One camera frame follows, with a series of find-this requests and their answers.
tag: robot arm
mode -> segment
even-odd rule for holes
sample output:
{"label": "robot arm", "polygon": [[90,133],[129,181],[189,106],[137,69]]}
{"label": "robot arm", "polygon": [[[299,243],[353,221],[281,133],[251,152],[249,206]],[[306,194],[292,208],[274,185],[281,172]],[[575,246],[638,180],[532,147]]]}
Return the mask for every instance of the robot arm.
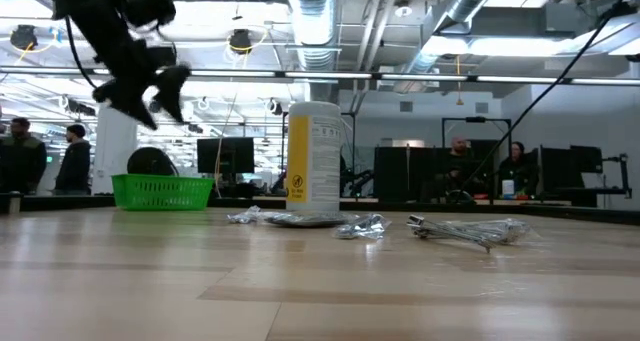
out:
{"label": "robot arm", "polygon": [[[144,40],[134,40],[129,25],[157,27],[173,21],[176,13],[172,0],[52,0],[54,18],[69,18],[80,29],[96,52],[96,62],[103,63],[114,77],[97,87],[93,98],[109,100],[111,107],[156,129],[151,114],[142,102],[142,94],[152,85],[159,92],[157,101],[177,122],[184,122],[180,112],[180,89],[191,75],[187,66],[160,60]],[[160,67],[169,66],[159,75]]]}

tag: metal rod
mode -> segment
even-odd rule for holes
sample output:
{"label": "metal rod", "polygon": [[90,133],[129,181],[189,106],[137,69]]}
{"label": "metal rod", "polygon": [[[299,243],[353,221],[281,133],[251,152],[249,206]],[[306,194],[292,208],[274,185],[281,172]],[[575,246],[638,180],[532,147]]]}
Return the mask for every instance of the metal rod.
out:
{"label": "metal rod", "polygon": [[[356,115],[353,113],[351,114],[351,170],[356,172]],[[358,194],[359,192],[356,192],[356,202],[358,202]]]}

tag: black cable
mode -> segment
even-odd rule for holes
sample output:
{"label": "black cable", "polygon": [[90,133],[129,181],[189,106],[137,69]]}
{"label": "black cable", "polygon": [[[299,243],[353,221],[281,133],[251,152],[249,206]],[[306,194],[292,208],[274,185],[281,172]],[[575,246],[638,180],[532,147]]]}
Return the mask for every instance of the black cable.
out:
{"label": "black cable", "polygon": [[76,66],[78,66],[78,70],[80,70],[82,77],[84,77],[84,79],[87,80],[87,82],[89,83],[89,85],[91,85],[91,87],[96,89],[98,87],[93,83],[93,81],[91,81],[91,78],[89,78],[89,74],[87,74],[87,71],[82,67],[82,63],[80,62],[80,57],[78,56],[78,50],[76,49],[76,43],[73,40],[73,32],[71,31],[71,19],[69,18],[69,16],[64,18],[64,22],[67,24],[67,34],[69,36],[69,47],[71,48],[71,54],[73,55],[73,60],[76,62]]}
{"label": "black cable", "polygon": [[495,153],[500,149],[500,146],[502,145],[502,143],[507,138],[509,138],[511,133],[513,133],[513,130],[520,124],[520,122],[522,122],[522,119],[524,119],[524,117],[529,113],[529,111],[531,111],[538,104],[538,102],[540,102],[540,100],[542,100],[549,92],[551,92],[551,90],[554,87],[556,87],[560,82],[562,82],[562,80],[565,78],[565,76],[567,76],[569,71],[571,71],[571,68],[573,68],[573,66],[576,64],[576,62],[578,62],[580,57],[582,57],[582,55],[589,49],[589,47],[591,47],[591,44],[593,43],[593,41],[596,39],[596,37],[598,37],[598,35],[602,31],[602,29],[607,25],[609,20],[611,20],[613,15],[615,15],[616,10],[620,7],[620,5],[622,5],[623,1],[624,0],[617,0],[616,3],[614,3],[613,6],[611,6],[610,12],[606,13],[606,17],[602,20],[602,22],[600,23],[600,26],[598,26],[598,28],[593,33],[593,35],[591,35],[589,40],[584,44],[584,46],[582,46],[580,51],[578,51],[578,54],[571,60],[569,65],[567,65],[567,67],[564,69],[564,71],[562,71],[560,76],[558,76],[558,78],[551,85],[549,85],[549,87],[547,87],[544,91],[542,91],[542,93],[540,95],[538,95],[538,97],[536,97],[535,100],[533,100],[531,105],[527,106],[527,108],[522,112],[522,114],[520,114],[520,116],[516,119],[516,121],[509,128],[509,130],[507,130],[507,132],[504,135],[502,135],[502,138],[500,139],[500,141],[498,141],[498,143],[496,143],[495,146],[493,146],[491,151],[489,151],[489,154],[487,154],[487,156],[482,160],[482,162],[475,169],[475,171],[473,171],[473,173],[469,176],[469,178],[467,178],[462,183],[462,186],[460,186],[460,192],[458,193],[458,196],[454,200],[454,203],[458,203],[460,195],[465,190],[465,188],[469,185],[469,182],[471,182],[478,175],[478,173],[480,173],[480,171],[487,164],[487,162],[490,159],[493,158]]}
{"label": "black cable", "polygon": [[158,36],[160,36],[160,38],[163,41],[166,42],[171,42],[171,49],[173,50],[173,55],[176,56],[176,58],[178,57],[178,48],[176,47],[176,43],[172,40],[170,40],[167,36],[165,36],[165,34],[162,33],[162,31],[160,31],[160,24],[156,25],[156,27],[154,28],[156,34]]}

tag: white pillar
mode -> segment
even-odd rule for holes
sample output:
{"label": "white pillar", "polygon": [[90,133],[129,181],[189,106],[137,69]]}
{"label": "white pillar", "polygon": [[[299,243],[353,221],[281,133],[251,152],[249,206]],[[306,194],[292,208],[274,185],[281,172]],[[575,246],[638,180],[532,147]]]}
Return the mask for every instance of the white pillar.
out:
{"label": "white pillar", "polygon": [[102,106],[98,112],[92,193],[113,193],[111,176],[127,173],[129,157],[138,146],[138,124],[124,114]]}

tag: man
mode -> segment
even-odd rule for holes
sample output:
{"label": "man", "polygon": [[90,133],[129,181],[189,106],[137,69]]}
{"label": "man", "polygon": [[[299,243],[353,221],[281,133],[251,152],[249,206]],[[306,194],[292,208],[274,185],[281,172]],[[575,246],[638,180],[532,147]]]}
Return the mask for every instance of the man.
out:
{"label": "man", "polygon": [[89,151],[91,144],[84,139],[86,131],[82,125],[67,127],[67,142],[60,172],[56,178],[57,195],[86,195],[89,190]]}
{"label": "man", "polygon": [[0,190],[33,194],[47,167],[44,143],[29,133],[24,117],[11,120],[11,136],[0,139]]}
{"label": "man", "polygon": [[[467,140],[462,137],[454,137],[451,141],[451,151],[447,155],[445,178],[447,191],[458,190],[475,170],[476,162],[473,162],[467,149]],[[484,184],[478,178],[474,178],[467,184],[466,191],[470,194],[486,191]]]}

